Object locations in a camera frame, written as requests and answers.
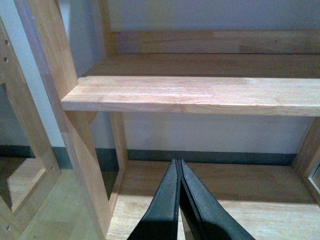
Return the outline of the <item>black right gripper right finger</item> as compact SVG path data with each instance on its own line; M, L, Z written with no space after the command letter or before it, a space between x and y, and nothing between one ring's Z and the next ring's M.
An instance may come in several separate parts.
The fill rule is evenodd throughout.
M253 240L217 201L191 168L178 161L179 206L195 240Z

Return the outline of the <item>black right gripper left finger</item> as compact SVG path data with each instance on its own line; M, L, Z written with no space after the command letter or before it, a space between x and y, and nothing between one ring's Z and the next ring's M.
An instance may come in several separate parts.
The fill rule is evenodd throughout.
M176 240L178 236L181 177L172 160L147 211L129 240Z

